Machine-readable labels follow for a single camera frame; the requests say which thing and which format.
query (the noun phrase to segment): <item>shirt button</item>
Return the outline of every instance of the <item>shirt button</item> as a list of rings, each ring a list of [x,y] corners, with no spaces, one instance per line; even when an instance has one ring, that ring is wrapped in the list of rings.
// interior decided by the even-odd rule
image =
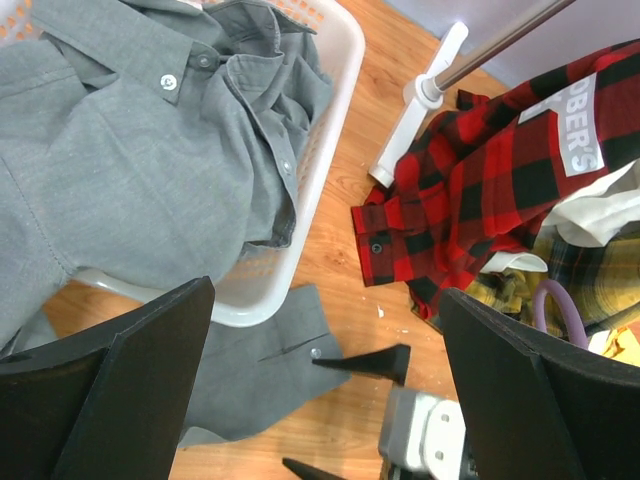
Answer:
[[[160,85],[165,90],[175,90],[178,86],[178,80],[173,75],[163,75],[160,79]]]
[[[200,55],[198,57],[198,65],[202,68],[207,68],[211,66],[211,58],[208,55]]]

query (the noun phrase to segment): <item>white laundry basket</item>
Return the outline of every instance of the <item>white laundry basket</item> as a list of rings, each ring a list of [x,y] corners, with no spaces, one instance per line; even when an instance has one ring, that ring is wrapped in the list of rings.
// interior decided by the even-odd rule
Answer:
[[[37,35],[29,23],[31,1],[0,0],[0,47]],[[234,327],[263,322],[284,302],[329,173],[365,49],[358,22],[334,0],[270,1],[317,31],[316,47],[322,68],[334,81],[334,95],[327,112],[311,132],[298,167],[298,219],[291,246],[239,262],[216,285],[212,320]],[[77,279],[142,302],[164,293],[130,285],[96,270],[84,271]]]

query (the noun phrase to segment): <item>red plaid shirt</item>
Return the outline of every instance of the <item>red plaid shirt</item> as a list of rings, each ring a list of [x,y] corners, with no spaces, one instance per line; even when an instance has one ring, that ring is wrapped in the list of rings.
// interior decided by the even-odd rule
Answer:
[[[567,87],[579,91],[576,82],[584,84],[592,74],[589,121],[595,122],[604,164],[569,175],[561,125],[584,126],[587,117],[564,118],[544,108],[527,118],[521,114],[573,92]],[[567,112],[580,106],[574,102]],[[423,318],[437,312],[444,288],[466,288],[493,252],[530,249],[560,200],[640,157],[640,40],[596,52],[492,100],[460,92],[458,108],[466,111],[434,118],[396,165],[389,190],[374,188],[364,206],[352,209],[365,284],[407,282]]]

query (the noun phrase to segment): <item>clothing pile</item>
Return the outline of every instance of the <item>clothing pile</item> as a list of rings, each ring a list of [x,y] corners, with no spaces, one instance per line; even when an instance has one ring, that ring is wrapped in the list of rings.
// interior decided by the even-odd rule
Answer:
[[[290,244],[332,95],[311,29],[257,0],[31,13],[0,49],[0,348],[81,269],[171,289]]]
[[[407,282],[436,328],[448,287],[531,323],[546,277],[591,332],[637,319],[640,259],[627,254],[640,241],[640,40],[494,99],[460,92],[458,108],[434,118],[389,190],[353,208],[365,284]]]

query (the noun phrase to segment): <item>gray shirt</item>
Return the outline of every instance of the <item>gray shirt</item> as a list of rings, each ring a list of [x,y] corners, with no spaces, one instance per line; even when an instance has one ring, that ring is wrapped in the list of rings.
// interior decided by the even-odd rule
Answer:
[[[289,245],[331,96],[310,29],[253,0],[32,13],[45,41],[0,49],[0,345],[82,268],[170,289]]]

